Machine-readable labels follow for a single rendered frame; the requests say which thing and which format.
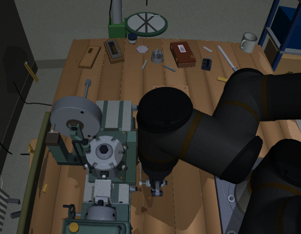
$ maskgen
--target lathe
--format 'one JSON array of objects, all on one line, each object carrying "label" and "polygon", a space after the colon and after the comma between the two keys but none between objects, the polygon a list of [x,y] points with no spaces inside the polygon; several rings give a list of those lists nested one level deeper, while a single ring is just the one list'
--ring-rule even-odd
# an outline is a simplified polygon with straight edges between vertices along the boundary
[{"label": "lathe", "polygon": [[[76,213],[74,204],[63,204],[68,219],[62,234],[132,233],[131,193],[137,188],[138,158],[140,171],[143,168],[149,176],[142,181],[140,174],[139,183],[151,187],[152,196],[163,196],[165,177],[179,159],[237,184],[238,197],[243,197],[243,205],[236,198],[244,215],[240,234],[271,233],[279,226],[288,230],[292,217],[301,217],[300,142],[279,141],[251,170],[262,147],[256,136],[259,122],[301,119],[301,73],[264,76],[255,69],[240,69],[226,83],[213,116],[193,109],[189,97],[175,88],[154,89],[137,106],[131,101],[93,103],[86,98],[91,81],[85,86],[84,97],[63,97],[54,104],[52,130],[46,137],[59,165],[87,170],[82,211]],[[132,116],[137,110],[138,135]],[[72,153],[60,133],[71,137]],[[262,201],[270,202],[264,204],[269,217],[260,215],[260,207],[255,206],[263,205]],[[245,212],[248,203],[252,210]],[[294,233],[301,231],[299,220]]]}]

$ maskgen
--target green machine housing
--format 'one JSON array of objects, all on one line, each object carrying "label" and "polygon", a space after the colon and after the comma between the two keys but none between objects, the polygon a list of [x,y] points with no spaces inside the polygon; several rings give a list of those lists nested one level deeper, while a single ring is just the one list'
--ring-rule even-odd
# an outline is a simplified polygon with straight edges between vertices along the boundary
[{"label": "green machine housing", "polygon": [[[135,193],[137,188],[137,131],[133,117],[137,106],[132,105],[131,101],[93,103],[75,96],[62,99],[58,100],[57,107],[54,104],[52,114],[60,110],[64,113],[61,114],[63,119],[52,119],[51,115],[53,128],[47,134],[46,145],[58,165],[82,166],[87,170],[81,213],[75,212],[74,204],[63,204],[64,208],[68,208],[68,219],[63,221],[62,234],[131,234],[131,193]],[[85,125],[91,120],[82,120],[79,112],[95,115],[91,113],[93,104],[101,110],[100,129],[95,136],[85,138]],[[72,153],[68,152],[58,125],[66,135],[69,133],[74,146]]]}]

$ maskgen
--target green round frame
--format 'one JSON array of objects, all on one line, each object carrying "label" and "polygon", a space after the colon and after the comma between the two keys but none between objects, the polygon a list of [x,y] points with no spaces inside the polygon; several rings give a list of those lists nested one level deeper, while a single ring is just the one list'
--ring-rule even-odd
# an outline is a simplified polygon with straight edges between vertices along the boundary
[{"label": "green round frame", "polygon": [[140,13],[135,13],[135,14],[129,16],[129,17],[127,18],[127,20],[126,20],[126,29],[127,29],[129,32],[135,33],[135,34],[136,34],[137,36],[139,36],[139,37],[155,37],[155,36],[157,36],[157,35],[162,34],[163,32],[165,32],[165,31],[167,30],[167,28],[168,28],[168,21],[167,21],[166,18],[164,18],[163,16],[160,16],[160,17],[164,19],[164,21],[165,21],[165,26],[164,26],[162,29],[158,30],[157,32],[152,32],[152,33],[141,33],[141,32],[137,32],[137,31],[132,30],[132,29],[128,26],[128,20],[129,20],[132,16],[135,16],[135,15],[137,15],[137,14],[143,14],[143,13],[154,14],[154,15],[160,16],[159,14],[156,14],[156,13],[153,13],[153,12],[140,12]]}]

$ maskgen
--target round green table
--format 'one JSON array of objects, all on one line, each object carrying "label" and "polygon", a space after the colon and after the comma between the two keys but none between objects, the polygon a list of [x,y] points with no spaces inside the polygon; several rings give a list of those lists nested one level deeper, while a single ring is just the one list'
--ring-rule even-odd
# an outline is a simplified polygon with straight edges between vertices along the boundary
[{"label": "round green table", "polygon": [[154,37],[165,32],[167,28],[168,21],[163,16],[152,12],[133,14],[126,21],[126,29],[140,37]]}]

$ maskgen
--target gray floor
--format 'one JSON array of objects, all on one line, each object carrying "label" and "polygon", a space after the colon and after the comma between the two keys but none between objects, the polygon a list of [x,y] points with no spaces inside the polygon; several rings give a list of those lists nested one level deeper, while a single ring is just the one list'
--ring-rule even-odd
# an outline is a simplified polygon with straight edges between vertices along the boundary
[{"label": "gray floor", "polygon": [[[155,38],[241,42],[245,32],[260,38],[272,2],[149,0],[146,6],[146,0],[128,0],[122,2],[122,7],[125,17],[137,12],[164,16],[169,23],[168,29]],[[15,3],[39,68],[39,82],[33,82],[26,102],[52,104],[63,68],[54,68],[50,60],[59,59],[63,64],[73,39],[108,38],[110,1],[28,0],[23,4],[22,0],[15,0]],[[296,8],[298,1],[281,0],[280,5]],[[24,105],[9,148],[13,154],[7,155],[2,171],[2,189],[21,202],[28,178],[29,156],[20,154],[27,153],[27,144],[38,138],[46,111],[50,111],[50,106]],[[297,122],[301,129],[301,120]],[[3,234],[16,233],[19,218],[11,219],[9,214],[19,211],[21,206],[8,205]]]}]

